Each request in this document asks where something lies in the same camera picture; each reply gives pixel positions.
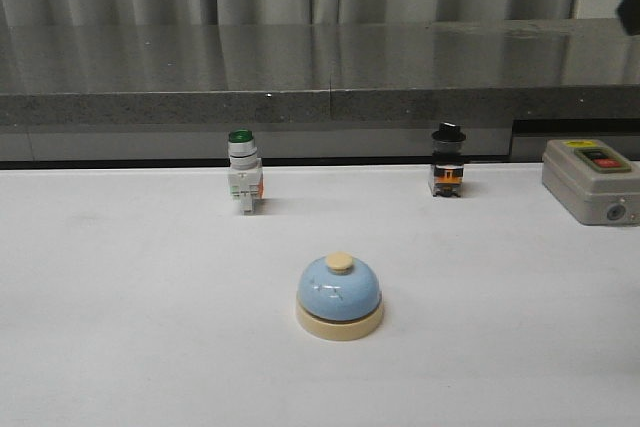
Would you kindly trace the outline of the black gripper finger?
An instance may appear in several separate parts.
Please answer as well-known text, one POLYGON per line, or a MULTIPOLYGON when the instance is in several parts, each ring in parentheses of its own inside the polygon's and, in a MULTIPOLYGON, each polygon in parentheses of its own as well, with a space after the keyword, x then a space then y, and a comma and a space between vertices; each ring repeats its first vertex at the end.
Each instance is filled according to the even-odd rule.
POLYGON ((627 35, 640 33, 640 0, 621 0, 616 14, 627 35))

